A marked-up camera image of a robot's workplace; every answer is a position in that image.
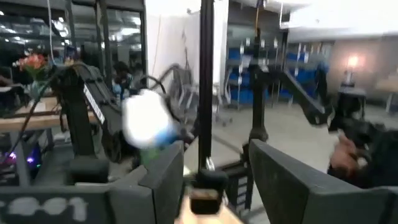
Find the black cable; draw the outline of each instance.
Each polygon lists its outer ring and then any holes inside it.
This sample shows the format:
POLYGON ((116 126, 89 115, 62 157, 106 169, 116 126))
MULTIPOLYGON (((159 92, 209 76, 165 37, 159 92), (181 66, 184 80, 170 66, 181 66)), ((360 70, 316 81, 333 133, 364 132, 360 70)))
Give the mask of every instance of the black cable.
POLYGON ((171 66, 170 66, 167 70, 165 70, 165 71, 163 72, 163 74, 158 78, 158 81, 159 81, 159 82, 155 83, 155 85, 152 86, 152 87, 150 87, 149 89, 150 89, 150 90, 153 90, 153 89, 156 88, 158 85, 160 85, 160 83, 163 83, 163 81, 164 81, 167 77, 169 77, 169 75, 172 74, 172 72, 176 71, 176 69, 181 69, 181 70, 183 70, 183 68, 182 68, 179 64, 177 64, 177 63, 171 64, 171 66))
POLYGON ((26 116, 25 122, 24 122, 24 124, 22 125, 21 130, 19 131, 19 135, 18 135, 17 141, 14 143, 13 147, 5 153, 6 156, 4 156, 3 158, 1 158, 0 164, 3 164, 3 163, 7 160, 8 155, 10 155, 10 154, 15 150, 15 148, 17 147, 17 145, 18 145, 19 142, 21 141, 21 139, 22 139, 22 137, 23 137, 23 135, 24 135, 25 129, 26 129, 26 127, 27 127, 27 124, 28 124, 28 122, 29 122, 29 120, 30 120, 30 117, 34 114, 34 110, 35 110, 37 104, 39 103, 41 97, 43 97, 43 95, 44 95, 46 89, 50 86, 51 82, 52 82, 54 79, 58 78, 59 74, 54 74, 54 75, 52 75, 52 76, 49 78, 49 80, 47 81, 47 83, 45 83, 45 85, 42 87, 42 89, 41 89, 41 91, 40 91, 38 97, 35 99, 35 101, 34 101, 32 107, 30 108, 29 114, 26 116))
POLYGON ((164 88, 163 83, 162 83, 159 79, 157 79, 157 78, 155 78, 155 77, 153 77, 153 76, 150 76, 150 75, 141 75, 136 81, 134 81, 134 84, 140 83, 141 80, 143 80, 143 79, 145 79, 145 78, 149 78, 150 80, 155 81, 155 85, 152 86, 152 87, 150 87, 150 88, 148 88, 148 89, 154 90, 158 85, 160 85, 160 88, 162 89, 162 92, 163 92, 165 95, 167 94, 166 88, 164 88))

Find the cable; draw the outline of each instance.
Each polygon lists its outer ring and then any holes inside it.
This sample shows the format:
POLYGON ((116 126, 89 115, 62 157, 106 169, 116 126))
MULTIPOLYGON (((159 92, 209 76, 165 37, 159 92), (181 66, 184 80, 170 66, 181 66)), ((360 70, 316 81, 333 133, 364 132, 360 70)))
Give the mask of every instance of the cable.
MULTIPOLYGON (((182 68, 179 64, 177 64, 177 63, 171 64, 171 66, 170 66, 167 70, 165 70, 165 71, 163 72, 163 74, 162 74, 159 78, 157 78, 158 81, 159 81, 160 83, 163 83, 164 80, 165 80, 167 77, 169 77, 169 75, 171 75, 172 72, 175 73, 177 69, 183 70, 183 68, 182 68)), ((159 86, 159 82, 156 82, 155 85, 153 85, 153 86, 150 87, 149 89, 154 90, 155 88, 157 88, 157 87, 159 86)))
POLYGON ((161 87, 163 93, 164 93, 165 95, 167 94, 166 89, 165 89, 164 86, 163 86, 163 83, 162 83, 159 79, 157 79, 157 78, 155 78, 155 77, 153 77, 153 76, 150 76, 150 75, 141 75, 141 76, 137 79, 137 82, 141 82, 141 80, 143 80, 143 79, 145 79, 145 78, 148 78, 148 79, 150 79, 150 80, 155 81, 155 85, 152 86, 152 87, 150 87, 150 88, 148 88, 148 89, 153 90, 153 89, 156 88, 158 85, 160 85, 160 87, 161 87))
POLYGON ((160 25, 162 23, 162 16, 159 16, 159 25, 157 27, 157 40, 156 40, 156 48, 155 48, 155 60, 154 60, 154 66, 152 67, 152 74, 155 73, 155 65, 156 65, 156 59, 157 59, 157 49, 159 46, 159 37, 160 37, 160 25))
POLYGON ((51 53, 51 60, 54 63, 54 54, 52 52, 52 19, 51 19, 51 5, 50 0, 47 0, 47 9, 49 12, 49 26, 50 26, 50 53, 51 53))
POLYGON ((23 137, 23 135, 24 135, 24 132, 25 132, 25 130, 26 130, 27 124, 28 124, 28 122, 29 122, 29 120, 30 120, 30 117, 33 115, 34 110, 35 110, 37 104, 39 103, 41 97, 44 95, 46 89, 50 86, 51 82, 52 82, 54 79, 58 78, 59 74, 54 74, 54 75, 52 75, 52 76, 50 77, 50 79, 47 81, 47 83, 45 83, 45 85, 42 87, 42 89, 41 89, 41 91, 40 91, 38 97, 35 99, 35 101, 34 101, 32 107, 31 107, 30 110, 29 110, 29 114, 26 116, 25 122, 24 122, 24 124, 22 125, 22 128, 21 128, 21 130, 20 130, 20 132, 19 132, 17 141, 14 143, 14 145, 12 146, 12 148, 11 148, 10 150, 8 150, 8 151, 5 153, 6 156, 4 156, 3 158, 1 158, 0 164, 3 164, 3 163, 7 160, 8 155, 10 155, 10 154, 15 150, 15 148, 17 147, 17 145, 18 145, 19 142, 21 141, 21 139, 22 139, 22 137, 23 137))

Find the gray floor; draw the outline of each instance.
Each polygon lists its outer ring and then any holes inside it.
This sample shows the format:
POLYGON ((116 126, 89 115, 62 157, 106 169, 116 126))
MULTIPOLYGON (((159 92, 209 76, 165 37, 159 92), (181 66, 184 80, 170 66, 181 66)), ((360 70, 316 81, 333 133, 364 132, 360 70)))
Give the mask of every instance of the gray floor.
MULTIPOLYGON (((251 110, 226 111, 223 114, 233 118, 233 123, 223 128, 217 124, 213 125, 213 134, 223 135, 222 138, 238 147, 248 139, 251 129, 251 110)), ((398 128, 398 118, 388 116, 382 108, 368 106, 366 119, 373 122, 383 122, 391 128, 398 128)), ((265 126, 269 133, 268 144, 282 152, 322 171, 326 172, 329 156, 337 141, 337 134, 331 135, 326 127, 314 128, 309 125, 299 106, 291 108, 285 103, 279 103, 273 108, 266 108, 265 126)), ((213 160, 217 164, 238 159, 236 152, 213 141, 213 160)), ((194 169, 196 167, 196 146, 192 152, 185 153, 186 165, 194 169)), ((261 198, 254 190, 252 210, 262 208, 261 198)), ((250 219, 251 223, 269 223, 264 211, 250 219)))

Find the black pole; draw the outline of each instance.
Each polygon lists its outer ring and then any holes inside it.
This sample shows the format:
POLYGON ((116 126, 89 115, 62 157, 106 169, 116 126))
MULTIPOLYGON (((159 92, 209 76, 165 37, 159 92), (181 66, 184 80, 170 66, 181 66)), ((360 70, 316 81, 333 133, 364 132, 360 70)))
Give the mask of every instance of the black pole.
POLYGON ((109 89, 112 88, 112 61, 111 61, 111 46, 109 44, 109 23, 108 23, 108 12, 106 11, 106 1, 98 0, 101 8, 101 22, 104 32, 104 44, 105 44, 105 83, 109 89))
MULTIPOLYGON (((147 74, 148 71, 148 63, 147 63, 147 37, 146 37, 146 6, 144 1, 144 10, 140 12, 140 20, 141 20, 141 63, 142 63, 142 73, 147 74)), ((141 84, 144 87, 148 86, 148 79, 143 79, 141 84)))
POLYGON ((199 79, 199 160, 206 167, 211 156, 211 124, 213 100, 214 0, 202 0, 200 9, 200 79, 199 79))
POLYGON ((287 53, 287 35, 288 31, 284 31, 282 33, 282 69, 285 69, 286 66, 286 53, 287 53))
MULTIPOLYGON (((253 52, 253 59, 256 61, 259 58, 260 42, 261 31, 257 28, 256 37, 254 38, 253 52)), ((266 107, 264 101, 264 84, 257 81, 257 75, 253 72, 250 73, 250 82, 253 89, 253 116, 249 139, 260 139, 261 141, 266 142, 268 140, 268 133, 264 126, 264 110, 266 107)))
POLYGON ((73 12, 72 12, 72 0, 66 1, 66 15, 68 20, 68 25, 70 29, 70 40, 72 42, 72 47, 76 49, 76 35, 75 35, 75 21, 73 19, 73 12))
POLYGON ((99 65, 99 72, 101 73, 102 77, 104 76, 104 57, 102 54, 102 35, 101 35, 101 24, 99 21, 101 20, 101 7, 100 3, 97 2, 94 7, 95 10, 95 29, 97 33, 97 49, 98 49, 98 65, 99 65))

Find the table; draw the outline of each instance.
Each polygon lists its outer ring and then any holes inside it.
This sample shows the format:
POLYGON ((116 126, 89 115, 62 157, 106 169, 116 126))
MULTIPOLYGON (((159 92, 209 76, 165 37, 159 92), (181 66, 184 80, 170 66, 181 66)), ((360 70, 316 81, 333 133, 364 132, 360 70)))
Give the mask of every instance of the table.
POLYGON ((395 94, 398 93, 398 76, 391 75, 388 78, 378 81, 376 83, 376 89, 390 92, 386 104, 386 112, 389 113, 392 100, 395 97, 395 94))
MULTIPOLYGON (((184 167, 184 175, 188 175, 190 170, 184 167)), ((216 215, 195 215, 191 212, 189 198, 184 197, 181 213, 175 224, 243 224, 241 220, 225 205, 222 205, 220 212, 216 215)))
MULTIPOLYGON (((42 103, 45 105, 45 108, 40 110, 40 112, 46 111, 59 111, 57 109, 57 99, 55 97, 42 98, 42 103)), ((16 111, 18 113, 28 113, 30 110, 30 106, 22 107, 16 111)), ((92 112, 88 113, 88 117, 90 122, 96 122, 96 118, 92 112)), ((10 133, 11 137, 11 145, 13 146, 19 137, 19 131, 24 125, 25 118, 9 118, 2 119, 0 118, 0 133, 10 133)), ((63 117, 63 123, 67 126, 68 122, 66 116, 63 117)), ((53 136, 51 128, 57 127, 60 125, 59 115, 46 115, 46 116, 32 116, 27 124, 26 131, 29 130, 45 130, 47 139, 49 144, 53 144, 53 136)), ((21 186, 29 186, 30 185, 30 175, 28 166, 26 164, 26 153, 24 152, 24 148, 22 147, 22 142, 19 142, 15 148, 15 153, 17 155, 17 172, 19 176, 19 184, 21 186)))

